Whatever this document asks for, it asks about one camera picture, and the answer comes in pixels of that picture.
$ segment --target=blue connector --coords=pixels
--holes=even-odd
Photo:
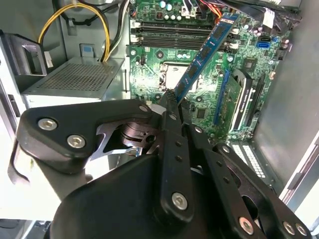
[[[264,48],[264,49],[268,49],[270,48],[270,42],[265,42],[265,41],[258,41],[256,44],[257,48]]]

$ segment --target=bolt head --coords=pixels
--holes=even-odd
[[[171,197],[173,204],[180,210],[186,210],[187,208],[187,199],[182,193],[173,193]]]
[[[144,112],[147,112],[147,111],[148,111],[148,109],[147,109],[145,106],[140,106],[140,110],[141,110],[141,111],[144,111]]]
[[[72,148],[83,148],[85,146],[85,139],[76,134],[69,136],[67,142]]]
[[[171,119],[173,119],[173,120],[177,120],[176,116],[173,115],[173,114],[169,114],[169,117],[170,117]]]
[[[57,123],[54,120],[47,119],[47,118],[40,119],[38,122],[38,126],[41,129],[48,130],[48,131],[54,130],[58,127]]]
[[[250,221],[247,218],[241,217],[239,218],[239,224],[241,228],[249,235],[254,233],[253,225],[251,225]]]
[[[307,236],[307,231],[299,223],[296,223],[296,228],[301,235]]]
[[[229,148],[227,146],[224,145],[222,148],[226,153],[229,153]]]
[[[286,231],[291,234],[294,235],[295,234],[295,230],[293,229],[293,227],[287,223],[287,222],[283,222],[284,228],[286,229]]]
[[[198,133],[202,133],[202,132],[203,132],[203,131],[201,130],[201,128],[198,127],[198,126],[195,126],[195,130],[196,130],[196,132],[198,132]]]

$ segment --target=green circuit board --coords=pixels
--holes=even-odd
[[[215,16],[207,14],[206,20],[200,20],[196,17],[182,17],[180,21],[172,19],[157,19],[160,15],[181,15],[181,0],[170,1],[172,10],[167,11],[159,6],[159,1],[137,0],[135,7],[131,10],[134,16],[131,16],[132,25],[140,22],[155,22],[164,24],[187,24],[187,25],[213,25]],[[237,44],[236,52],[217,52],[210,60],[209,64],[203,70],[201,76],[194,84],[192,90],[187,94],[187,99],[191,101],[191,117],[194,124],[199,125],[205,130],[211,141],[240,140],[251,139],[260,114],[254,114],[249,125],[241,125],[237,130],[231,130],[230,126],[234,117],[239,96],[242,88],[232,77],[234,69],[244,69],[253,79],[253,88],[257,86],[258,81],[263,79],[264,85],[260,92],[255,106],[256,112],[262,110],[268,95],[269,87],[274,80],[276,68],[281,59],[277,56],[277,50],[282,44],[282,39],[289,38],[290,32],[283,36],[272,36],[270,47],[258,48],[256,43],[258,36],[252,32],[252,29],[260,26],[260,22],[240,15],[238,21],[236,39],[233,44]],[[165,31],[145,32],[146,37],[155,36],[158,39],[171,37]],[[136,35],[131,33],[130,48],[130,91],[131,98],[140,99],[148,104],[156,104],[161,99],[166,88],[173,88],[185,72],[188,64],[192,61],[197,50],[178,48],[178,47],[157,47],[143,46],[135,44]],[[196,39],[196,35],[185,36],[183,40],[187,42],[189,38]],[[228,82],[224,89],[222,83],[228,77]],[[218,112],[218,123],[214,120],[217,105],[220,104]]]

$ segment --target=yellow cable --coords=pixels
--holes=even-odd
[[[94,12],[102,21],[102,24],[103,24],[103,27],[104,27],[104,31],[105,31],[105,38],[106,38],[106,53],[105,53],[105,56],[104,56],[104,59],[103,61],[106,62],[106,60],[108,59],[108,55],[109,55],[109,52],[110,52],[110,37],[109,37],[109,33],[108,33],[108,28],[107,28],[107,25],[105,24],[105,22],[103,21],[103,17],[102,15],[96,10],[94,9],[93,7],[91,6],[88,6],[88,5],[85,5],[85,4],[82,4],[82,3],[76,3],[76,4],[69,4],[69,5],[66,5],[62,8],[60,8],[58,11],[56,11],[50,18],[49,20],[46,22],[46,24],[44,25],[42,31],[41,31],[41,34],[39,36],[39,39],[38,39],[38,43],[41,43],[41,40],[42,38],[44,37],[44,34],[47,30],[47,28],[54,22],[54,20],[56,20],[63,12],[65,12],[66,10],[68,9],[71,9],[71,8],[74,8],[74,7],[83,7],[83,8],[86,8],[88,10],[91,10],[92,12]]]

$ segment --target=motherboard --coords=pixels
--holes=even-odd
[[[158,103],[177,85],[217,21],[208,10],[185,10],[182,0],[137,0],[130,12],[131,98]],[[252,138],[277,66],[291,49],[289,35],[264,32],[261,22],[240,14],[186,95],[192,122],[212,142]]]

